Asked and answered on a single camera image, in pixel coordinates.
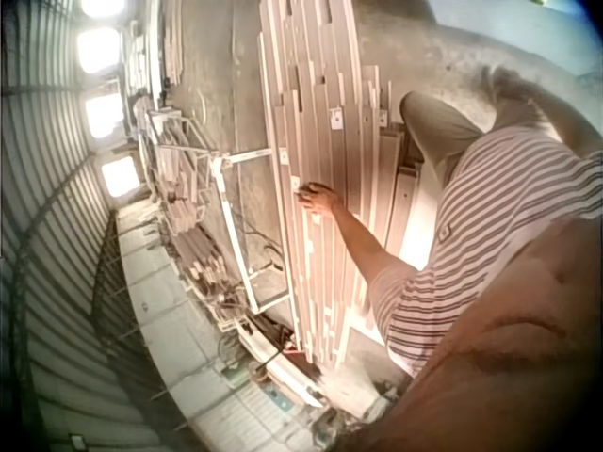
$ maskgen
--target person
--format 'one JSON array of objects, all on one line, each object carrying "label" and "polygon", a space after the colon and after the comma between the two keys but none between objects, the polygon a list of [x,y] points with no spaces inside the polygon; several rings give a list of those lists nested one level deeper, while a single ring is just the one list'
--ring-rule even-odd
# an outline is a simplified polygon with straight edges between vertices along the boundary
[{"label": "person", "polygon": [[603,139],[517,73],[484,79],[497,110],[487,134],[431,97],[400,104],[444,188],[421,271],[330,188],[300,189],[306,209],[333,216],[390,357],[415,377],[338,450],[540,450],[600,396]]}]

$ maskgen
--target window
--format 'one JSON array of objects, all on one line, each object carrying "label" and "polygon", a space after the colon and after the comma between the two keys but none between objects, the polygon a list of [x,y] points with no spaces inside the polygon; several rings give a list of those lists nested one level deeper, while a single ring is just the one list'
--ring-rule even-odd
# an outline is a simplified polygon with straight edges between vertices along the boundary
[{"label": "window", "polygon": [[120,60],[120,34],[113,28],[98,28],[77,38],[79,63],[86,73],[98,73]]},{"label": "window", "polygon": [[109,195],[118,198],[128,191],[140,186],[140,180],[136,174],[136,167],[132,157],[125,157],[111,163],[104,164],[101,168],[105,177],[106,188]]},{"label": "window", "polygon": [[86,101],[86,113],[92,136],[107,137],[123,121],[122,96],[116,93],[90,99]]},{"label": "window", "polygon": [[125,0],[82,0],[82,9],[93,18],[114,16],[123,11]]}]

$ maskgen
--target white and gray striped shirt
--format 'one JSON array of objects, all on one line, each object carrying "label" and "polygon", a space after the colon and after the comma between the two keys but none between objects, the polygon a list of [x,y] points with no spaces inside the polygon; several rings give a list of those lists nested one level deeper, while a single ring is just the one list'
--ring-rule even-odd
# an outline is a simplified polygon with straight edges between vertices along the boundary
[{"label": "white and gray striped shirt", "polygon": [[522,127],[480,138],[440,201],[430,261],[384,270],[369,287],[390,357],[415,376],[459,315],[551,222],[602,215],[603,152],[580,159]]}]

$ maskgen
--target corrugated metal wall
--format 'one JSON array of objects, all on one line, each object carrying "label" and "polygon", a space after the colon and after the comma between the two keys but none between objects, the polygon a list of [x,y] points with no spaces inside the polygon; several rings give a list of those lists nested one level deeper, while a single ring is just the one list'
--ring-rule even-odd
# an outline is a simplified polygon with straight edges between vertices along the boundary
[{"label": "corrugated metal wall", "polygon": [[163,382],[141,336],[114,341],[134,317],[80,112],[73,3],[2,3],[2,381],[20,390],[3,409],[39,450],[72,450],[70,433],[90,450],[200,450],[172,431],[171,399],[149,401]]}]

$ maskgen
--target dusty floor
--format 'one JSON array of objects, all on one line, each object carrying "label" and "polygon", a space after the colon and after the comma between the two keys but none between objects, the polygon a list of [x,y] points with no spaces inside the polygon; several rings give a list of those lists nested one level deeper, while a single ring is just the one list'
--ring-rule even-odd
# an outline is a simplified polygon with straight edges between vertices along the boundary
[{"label": "dusty floor", "polygon": [[[182,85],[173,90],[175,104],[204,121],[204,131],[216,149],[242,152],[265,147],[256,47],[260,30],[257,0],[183,3],[185,70]],[[394,105],[405,93],[422,91],[454,105],[487,130],[494,121],[494,110],[481,94],[479,74],[483,65],[503,64],[538,80],[594,124],[601,123],[600,82],[579,80],[538,56],[439,26],[422,0],[355,0],[354,6],[361,62],[379,65],[384,78],[393,82]],[[279,241],[268,160],[225,173],[236,209],[255,229]],[[214,202],[206,224],[227,251],[230,246],[217,206]],[[256,234],[243,239],[247,241],[248,266],[265,262],[266,240]],[[276,275],[272,282],[266,282],[266,293],[258,287],[256,295],[267,297],[280,283],[282,277]],[[276,315],[287,317],[283,306],[276,311]],[[327,386],[336,403],[350,412],[361,411],[367,397],[375,396],[372,381],[408,381],[388,360],[383,347],[356,331],[348,353],[347,366]],[[367,397],[355,396],[357,389],[365,391]]]}]

